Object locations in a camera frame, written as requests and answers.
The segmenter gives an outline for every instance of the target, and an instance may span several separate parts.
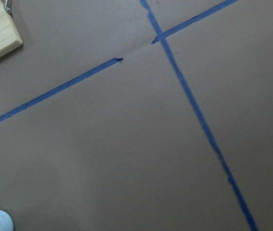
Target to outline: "tape strip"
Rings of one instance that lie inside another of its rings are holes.
[[[11,111],[1,115],[0,116],[0,122],[10,118],[11,116],[14,116],[14,115],[20,113],[21,111],[23,111],[23,110],[25,110],[25,109],[39,103],[39,102],[41,102],[41,101],[43,101],[43,100],[45,100],[45,99],[47,99],[47,98],[49,98],[49,97],[51,97],[53,95],[65,90],[65,89],[67,89],[67,88],[69,88],[71,86],[73,86],[74,84],[79,83],[80,81],[83,81],[84,79],[87,79],[88,77],[90,77],[90,76],[92,76],[94,74],[97,74],[100,71],[103,71],[104,69],[106,69],[106,68],[108,68],[108,67],[110,67],[110,66],[112,66],[112,65],[114,65],[114,64],[116,64],[118,62],[121,62],[122,60],[123,60],[122,58],[113,58],[113,59],[111,59],[111,60],[109,60],[109,61],[107,61],[107,62],[105,62],[105,63],[103,63],[103,64],[101,64],[101,65],[87,71],[87,72],[85,72],[84,74],[82,74],[82,75],[80,75],[78,77],[75,77],[70,81],[67,81],[66,83],[64,83],[64,84],[62,84],[62,85],[60,85],[60,86],[46,92],[46,93],[44,93],[44,94],[42,94],[42,95],[40,95],[40,96],[38,96],[38,97],[36,97],[36,98],[22,104],[22,105],[12,109]]]
[[[165,51],[165,53],[166,53],[166,55],[167,55],[167,57],[169,59],[169,62],[172,65],[172,67],[173,67],[173,69],[174,69],[174,71],[175,71],[175,73],[177,75],[177,78],[181,83],[181,86],[182,86],[182,88],[183,88],[183,90],[184,90],[184,92],[185,92],[185,94],[186,94],[186,96],[187,96],[187,98],[188,98],[188,100],[189,100],[189,102],[190,102],[196,116],[197,116],[197,119],[198,119],[199,123],[201,124],[201,127],[202,127],[202,129],[203,129],[203,131],[204,131],[204,133],[205,133],[205,135],[206,135],[212,149],[216,152],[216,154],[217,154],[217,156],[218,156],[218,158],[219,158],[219,160],[221,162],[221,165],[222,165],[222,167],[224,169],[224,172],[226,173],[226,175],[228,177],[228,181],[229,181],[230,185],[233,188],[233,191],[234,191],[234,193],[235,193],[235,195],[236,195],[236,197],[238,199],[238,202],[239,202],[239,204],[241,206],[241,209],[242,209],[242,211],[243,211],[243,213],[244,213],[244,215],[246,217],[246,220],[247,220],[251,230],[252,231],[258,231],[258,228],[256,226],[256,223],[255,223],[253,217],[252,217],[252,214],[251,214],[250,210],[247,207],[247,204],[246,204],[246,202],[245,202],[245,200],[243,198],[243,195],[241,194],[240,189],[239,189],[239,187],[238,187],[238,185],[237,185],[237,183],[236,183],[230,169],[227,166],[227,163],[226,163],[226,161],[225,161],[225,159],[224,159],[224,157],[223,157],[223,155],[222,155],[222,153],[221,153],[221,151],[219,149],[219,146],[218,146],[217,142],[215,141],[215,138],[214,138],[209,126],[208,126],[208,123],[206,122],[206,120],[205,120],[205,118],[204,118],[204,116],[203,116],[203,114],[202,114],[202,112],[201,112],[201,110],[200,110],[200,108],[199,108],[199,106],[198,106],[198,104],[196,102],[196,99],[195,99],[194,95],[192,94],[192,91],[191,91],[188,83],[186,82],[182,72],[180,71],[179,67],[177,66],[177,63],[176,63],[175,58],[173,56],[173,53],[171,52],[170,46],[166,41],[165,34],[162,33],[162,30],[161,30],[161,28],[160,28],[160,26],[159,26],[159,24],[158,24],[158,22],[157,22],[157,20],[156,20],[156,18],[154,16],[154,14],[152,13],[147,1],[146,0],[140,0],[140,2],[143,5],[143,7],[145,9],[147,9],[147,11],[148,11],[149,21],[151,22],[153,28],[155,29],[158,39],[161,41],[161,44],[162,44],[163,49],[164,49],[164,51]]]
[[[171,28],[171,29],[169,29],[169,30],[163,32],[163,34],[164,34],[164,36],[167,38],[168,36],[170,36],[170,35],[172,35],[172,34],[175,34],[176,32],[178,32],[178,31],[180,31],[180,30],[182,30],[182,29],[188,27],[188,26],[191,25],[192,23],[195,23],[195,22],[197,22],[197,21],[199,21],[199,20],[202,20],[202,19],[208,17],[209,15],[212,15],[213,13],[215,13],[215,12],[217,12],[217,11],[219,11],[219,10],[222,10],[222,9],[224,9],[225,7],[227,7],[227,6],[231,5],[231,4],[233,4],[233,3],[236,2],[236,1],[238,1],[238,0],[226,0],[226,1],[223,1],[223,2],[221,2],[220,4],[218,4],[218,5],[214,6],[214,7],[211,7],[210,9],[208,9],[208,10],[206,10],[206,11],[200,13],[199,15],[197,15],[197,16],[195,16],[195,17],[193,17],[193,18],[191,18],[191,19],[189,19],[189,20],[187,20],[187,21],[185,21],[185,22],[183,22],[183,23],[180,23],[179,25],[174,26],[173,28]],[[154,44],[154,43],[159,42],[159,41],[160,41],[160,39],[159,39],[158,37],[156,37],[156,38],[152,41],[151,44]]]

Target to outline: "blue painter's tape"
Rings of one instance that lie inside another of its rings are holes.
[[[103,64],[101,64],[101,65],[87,71],[87,72],[85,72],[84,74],[67,81],[66,83],[64,83],[64,84],[62,84],[62,85],[60,85],[60,86],[58,86],[58,87],[56,87],[56,88],[54,88],[52,90],[40,95],[40,96],[38,96],[38,97],[36,97],[36,98],[22,104],[21,106],[18,106],[16,108],[14,108],[13,110],[1,115],[0,116],[0,122],[10,118],[11,116],[14,116],[15,114],[20,113],[21,111],[23,111],[23,110],[25,110],[25,109],[39,103],[39,102],[41,102],[41,101],[43,101],[43,100],[45,100],[45,99],[47,99],[47,98],[49,98],[49,97],[51,97],[53,95],[65,90],[65,89],[67,89],[67,88],[69,88],[71,86],[73,86],[76,83],[79,83],[80,81],[82,81],[84,79],[87,79],[88,77],[90,77],[90,76],[92,76],[94,74],[97,74],[98,72],[100,72],[100,71],[102,71],[102,70],[104,70],[104,69],[106,69],[106,68],[108,68],[108,67],[110,67],[110,66],[112,66],[112,65],[114,65],[114,64],[116,64],[118,62],[121,62],[122,60],[123,60],[123,58],[113,58],[113,59],[111,59],[111,60],[109,60],[109,61],[107,61],[107,62],[105,62],[105,63],[103,63]]]
[[[200,13],[199,15],[193,17],[193,18],[190,18],[189,20],[183,22],[183,23],[180,23],[179,25],[177,26],[174,26],[173,28],[163,32],[164,36],[167,38],[168,36],[172,35],[172,34],[175,34],[176,32],[188,27],[189,25],[191,25],[192,23],[195,23],[199,20],[202,20],[203,18],[206,18],[208,17],[209,15],[212,15],[213,13],[219,11],[219,10],[222,10],[223,8],[233,4],[234,2],[236,2],[238,0],[226,0],[226,1],[223,1],[221,2],[220,4],[218,5],[215,5],[214,7],[211,7],[210,9]],[[160,39],[158,37],[156,37],[153,41],[152,41],[152,44],[156,43],[156,42],[159,42]]]
[[[246,217],[246,220],[247,220],[251,230],[252,231],[258,231],[257,225],[256,225],[256,223],[255,223],[255,221],[254,221],[254,219],[252,217],[252,214],[251,214],[250,210],[248,209],[247,204],[245,203],[243,195],[241,194],[241,192],[239,190],[239,187],[238,187],[238,185],[237,185],[237,183],[236,183],[230,169],[227,166],[227,163],[226,163],[226,161],[225,161],[225,159],[224,159],[224,157],[223,157],[223,155],[222,155],[222,153],[221,153],[221,151],[219,149],[219,146],[218,146],[217,142],[215,141],[215,138],[214,138],[209,126],[208,126],[208,123],[206,122],[206,120],[205,120],[205,118],[204,118],[204,116],[203,116],[203,114],[202,114],[202,112],[201,112],[201,110],[200,110],[200,108],[199,108],[199,106],[198,106],[198,104],[196,102],[196,99],[195,99],[195,97],[194,97],[188,83],[186,82],[182,72],[180,71],[179,67],[177,66],[177,63],[176,63],[175,58],[173,56],[173,53],[171,52],[170,46],[166,41],[165,33],[162,33],[162,30],[161,30],[161,28],[160,28],[160,26],[159,26],[159,24],[158,24],[158,22],[157,22],[157,20],[156,20],[156,18],[154,16],[154,14],[152,13],[147,1],[146,0],[140,0],[140,2],[143,5],[143,7],[146,8],[147,11],[148,11],[148,18],[149,18],[154,30],[156,31],[158,39],[161,41],[161,44],[162,44],[163,49],[164,49],[164,51],[165,51],[165,53],[166,53],[166,55],[167,55],[167,57],[169,59],[169,62],[171,63],[171,65],[172,65],[172,67],[173,67],[173,69],[174,69],[174,71],[175,71],[175,73],[177,75],[177,78],[181,83],[181,86],[182,86],[182,88],[183,88],[183,90],[184,90],[184,92],[185,92],[185,94],[186,94],[186,96],[187,96],[187,98],[188,98],[188,100],[189,100],[189,102],[190,102],[196,116],[197,116],[197,119],[198,119],[199,123],[201,124],[201,127],[202,127],[202,129],[203,129],[203,131],[204,131],[204,133],[205,133],[205,135],[206,135],[212,149],[216,152],[216,154],[217,154],[217,156],[218,156],[218,158],[219,158],[219,160],[221,162],[221,165],[222,165],[222,167],[224,169],[224,172],[226,173],[226,175],[228,177],[228,181],[229,181],[230,185],[232,186],[232,189],[233,189],[233,191],[234,191],[234,193],[235,193],[235,195],[236,195],[236,197],[238,199],[238,202],[239,202],[239,204],[241,206],[241,209],[242,209],[242,211],[243,211],[243,213],[244,213],[244,215]]]

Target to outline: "cardboard surface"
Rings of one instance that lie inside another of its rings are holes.
[[[148,2],[164,30],[218,3]],[[0,60],[0,115],[124,60],[0,123],[0,209],[16,231],[249,230],[141,4],[43,4],[13,2],[25,45]],[[273,230],[273,3],[238,1],[167,40],[257,226]]]

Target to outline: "blue tape line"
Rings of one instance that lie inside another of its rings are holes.
[[[199,15],[197,16],[194,16],[193,18],[183,22],[183,23],[180,23],[179,25],[177,26],[174,26],[173,28],[165,31],[163,34],[165,37],[168,37],[172,34],[175,34],[176,32],[188,27],[189,25],[191,25],[192,23],[195,23],[199,20],[202,20],[203,18],[206,18],[208,17],[209,15],[212,15],[213,13],[219,11],[219,10],[222,10],[223,8],[233,4],[234,2],[236,2],[238,0],[226,0],[226,1],[223,1],[221,2],[220,4],[200,13]],[[152,41],[152,44],[156,43],[156,42],[159,42],[160,39],[158,37],[155,37],[155,39]]]
[[[140,0],[140,2],[143,5],[143,7],[146,8],[147,11],[148,11],[148,18],[149,18],[153,28],[156,31],[157,37],[161,41],[161,44],[162,44],[162,46],[164,48],[164,51],[165,51],[165,53],[166,53],[166,55],[167,55],[167,57],[169,59],[169,62],[171,63],[171,65],[172,65],[172,67],[173,67],[173,69],[174,69],[174,71],[175,71],[175,73],[176,73],[176,75],[178,77],[178,80],[180,81],[181,86],[182,86],[188,100],[190,101],[190,104],[191,104],[191,106],[192,106],[192,108],[193,108],[193,110],[194,110],[194,112],[195,112],[195,114],[197,116],[197,119],[198,119],[199,123],[202,126],[202,129],[203,129],[203,131],[204,131],[204,133],[205,133],[211,147],[213,148],[213,150],[218,155],[218,158],[219,158],[219,160],[221,162],[221,165],[222,165],[222,167],[224,169],[224,172],[226,173],[226,175],[228,177],[228,181],[229,181],[230,185],[233,188],[233,191],[234,191],[234,193],[235,193],[235,195],[236,195],[236,197],[238,199],[238,202],[239,202],[239,204],[241,206],[241,209],[242,209],[242,211],[243,211],[243,213],[244,213],[244,215],[246,217],[246,220],[247,220],[251,230],[252,231],[258,231],[258,228],[256,226],[256,223],[255,223],[253,217],[252,217],[252,214],[250,213],[250,211],[249,211],[249,209],[247,207],[247,204],[245,203],[245,200],[244,200],[244,198],[243,198],[243,196],[242,196],[242,194],[241,194],[241,192],[239,190],[239,187],[238,187],[238,185],[237,185],[237,183],[236,183],[230,169],[227,166],[227,163],[226,163],[226,161],[225,161],[225,159],[224,159],[224,157],[223,157],[223,155],[222,155],[222,153],[221,153],[221,151],[220,151],[220,149],[218,147],[218,144],[215,141],[215,138],[214,138],[214,136],[213,136],[213,134],[212,134],[212,132],[211,132],[211,130],[210,130],[210,128],[209,128],[209,126],[208,126],[208,124],[207,124],[207,122],[206,122],[206,120],[205,120],[205,118],[204,118],[204,116],[203,116],[197,102],[196,102],[196,99],[194,98],[194,95],[192,94],[192,91],[191,91],[189,85],[187,84],[182,72],[180,71],[179,67],[177,66],[177,63],[176,63],[176,61],[174,59],[174,56],[173,56],[173,53],[171,52],[171,49],[170,49],[170,47],[169,47],[169,45],[168,45],[168,43],[166,41],[165,34],[162,33],[162,30],[161,30],[161,28],[160,28],[160,26],[159,26],[159,24],[158,24],[158,22],[157,22],[157,20],[156,20],[156,18],[154,16],[154,14],[152,13],[147,1],[146,0]]]
[[[88,78],[88,77],[90,77],[90,76],[92,76],[94,74],[97,74],[98,72],[100,72],[100,71],[102,71],[102,70],[104,70],[104,69],[106,69],[106,68],[108,68],[108,67],[110,67],[110,66],[112,66],[112,65],[114,65],[114,64],[116,64],[118,62],[121,62],[122,60],[123,60],[122,58],[113,58],[113,59],[111,59],[111,60],[109,60],[109,61],[107,61],[107,62],[105,62],[105,63],[103,63],[103,64],[101,64],[101,65],[87,71],[87,72],[85,72],[84,74],[82,74],[82,75],[80,75],[78,77],[75,77],[70,81],[67,81],[66,83],[64,83],[64,84],[62,84],[62,85],[60,85],[60,86],[58,86],[58,87],[56,87],[56,88],[54,88],[52,90],[40,95],[40,96],[38,96],[38,97],[36,97],[36,98],[22,104],[21,106],[18,106],[16,108],[14,108],[13,110],[1,115],[0,116],[0,122],[10,118],[11,116],[14,116],[15,114],[20,113],[21,111],[23,111],[23,110],[25,110],[25,109],[39,103],[39,102],[41,102],[41,101],[43,101],[43,100],[45,100],[45,99],[47,99],[47,98],[49,98],[49,97],[51,97],[53,95],[65,90],[65,89],[67,89],[67,88],[69,88],[71,86],[73,86],[74,84],[76,84],[76,83],[78,83],[78,82],[80,82],[80,81],[82,81],[82,80],[84,80],[84,79],[86,79],[86,78]]]

